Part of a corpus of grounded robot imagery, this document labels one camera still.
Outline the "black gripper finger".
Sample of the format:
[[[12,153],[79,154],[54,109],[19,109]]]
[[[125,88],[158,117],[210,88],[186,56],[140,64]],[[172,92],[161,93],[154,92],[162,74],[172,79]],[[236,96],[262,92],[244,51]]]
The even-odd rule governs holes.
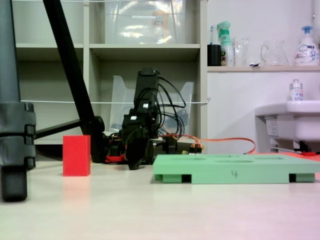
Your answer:
[[[137,156],[136,156],[136,150],[132,147],[128,147],[126,149],[126,160],[127,164],[130,170],[136,170],[137,169]]]
[[[148,158],[146,157],[146,148],[143,148],[142,151],[138,155],[136,168],[138,169],[140,166],[144,166],[147,164],[148,164]]]

